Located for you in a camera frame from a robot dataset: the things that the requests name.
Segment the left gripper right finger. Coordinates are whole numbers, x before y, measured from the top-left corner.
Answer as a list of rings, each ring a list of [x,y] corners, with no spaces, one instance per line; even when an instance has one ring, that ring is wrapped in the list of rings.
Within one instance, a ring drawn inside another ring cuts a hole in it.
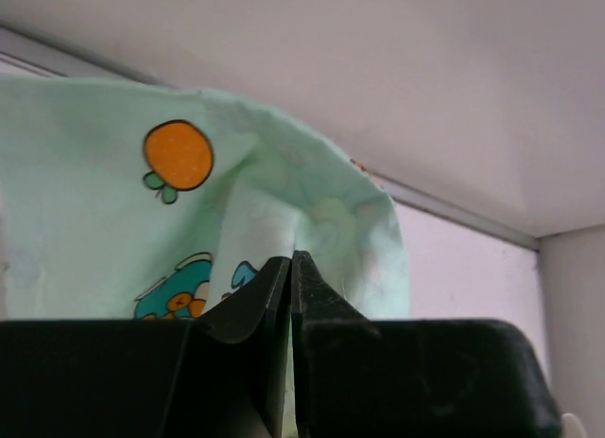
[[[527,337],[495,319],[366,318],[292,259],[301,437],[559,437],[561,415]]]

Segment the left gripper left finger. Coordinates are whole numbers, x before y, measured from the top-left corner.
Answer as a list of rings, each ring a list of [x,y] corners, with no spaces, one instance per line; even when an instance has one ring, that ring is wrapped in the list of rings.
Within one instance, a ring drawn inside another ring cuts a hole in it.
[[[5,437],[278,437],[289,262],[193,320],[7,321]]]

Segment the green cartoon print cloth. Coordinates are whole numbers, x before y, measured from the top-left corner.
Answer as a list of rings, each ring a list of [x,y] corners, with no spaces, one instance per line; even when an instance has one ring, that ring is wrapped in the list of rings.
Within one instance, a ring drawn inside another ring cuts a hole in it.
[[[4,75],[1,251],[5,319],[197,318],[297,251],[367,317],[409,314],[389,194],[219,91]]]

